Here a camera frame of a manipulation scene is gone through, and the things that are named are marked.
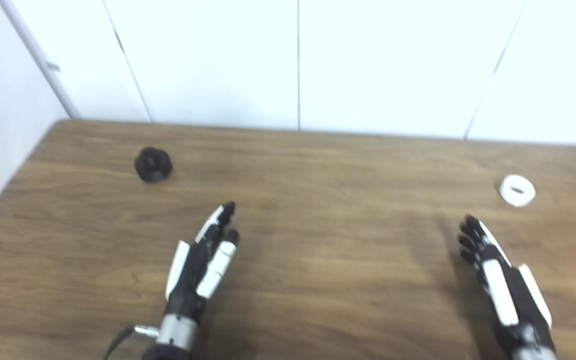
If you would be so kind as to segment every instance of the wood grain surface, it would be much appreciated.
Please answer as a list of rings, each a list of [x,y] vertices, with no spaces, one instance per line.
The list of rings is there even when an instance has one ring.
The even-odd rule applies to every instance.
[[[174,164],[141,182],[144,146]],[[529,178],[507,205],[496,184]],[[528,263],[576,360],[576,148],[62,121],[0,196],[0,360],[99,359],[158,326],[178,239],[234,200],[242,240],[197,360],[501,360],[464,214]],[[138,360],[150,339],[112,356]]]

